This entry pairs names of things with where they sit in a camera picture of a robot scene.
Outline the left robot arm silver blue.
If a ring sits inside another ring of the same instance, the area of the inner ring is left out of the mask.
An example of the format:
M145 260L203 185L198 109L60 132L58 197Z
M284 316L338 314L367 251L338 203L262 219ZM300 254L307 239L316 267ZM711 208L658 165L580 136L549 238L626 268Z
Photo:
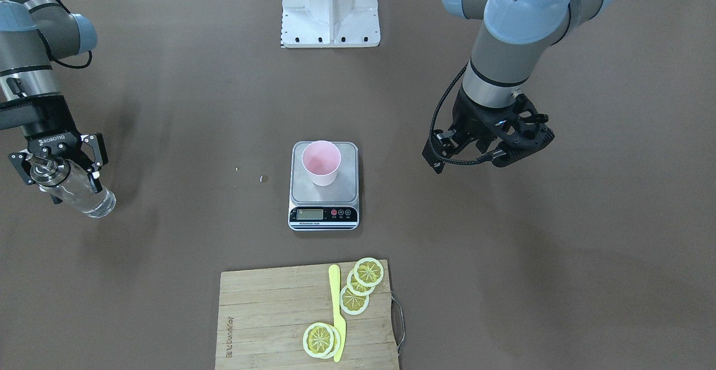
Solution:
M547 147L548 116L522 91L540 56L614 0L442 0L448 13L482 25L459 85L448 130L430 123L422 155L445 165L505 167Z

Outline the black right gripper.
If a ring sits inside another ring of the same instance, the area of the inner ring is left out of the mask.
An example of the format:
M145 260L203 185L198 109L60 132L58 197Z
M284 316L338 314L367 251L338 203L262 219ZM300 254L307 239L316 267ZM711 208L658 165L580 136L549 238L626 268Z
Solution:
M79 133L64 96L3 102L1 126L2 130L20 127L26 139L22 152L8 156L25 185L38 184L41 191L47 191L60 184L63 158L68 158L79 161L80 177L93 194L103 190L100 170L109 162L104 137L102 133Z

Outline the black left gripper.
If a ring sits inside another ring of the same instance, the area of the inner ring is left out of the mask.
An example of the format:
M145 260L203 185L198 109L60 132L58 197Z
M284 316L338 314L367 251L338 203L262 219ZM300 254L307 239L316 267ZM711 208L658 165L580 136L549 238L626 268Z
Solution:
M511 115L509 109L516 102L514 96L508 98L509 104L502 108L490 108L479 105L468 97L465 90L459 89L453 105L453 122L450 130L433 130L427 139L422 156L436 174L441 174L445 165L469 144L476 142L480 152L488 152L491 144L502 135L496 123L496 116L504 119Z

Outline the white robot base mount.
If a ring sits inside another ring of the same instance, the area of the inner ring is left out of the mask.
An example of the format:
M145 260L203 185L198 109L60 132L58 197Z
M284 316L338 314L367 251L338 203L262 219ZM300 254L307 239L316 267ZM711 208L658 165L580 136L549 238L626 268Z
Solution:
M376 47L378 0L282 0L280 44L286 48Z

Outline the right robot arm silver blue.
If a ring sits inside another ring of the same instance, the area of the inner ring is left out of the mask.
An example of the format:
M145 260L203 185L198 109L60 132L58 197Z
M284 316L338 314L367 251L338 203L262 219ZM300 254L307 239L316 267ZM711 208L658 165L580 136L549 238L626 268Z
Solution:
M67 57L92 56L95 27L61 0L2 0L1 38L1 125L20 128L27 143L8 159L54 203L106 216L116 199L99 181L108 162L104 139L79 132L52 69Z

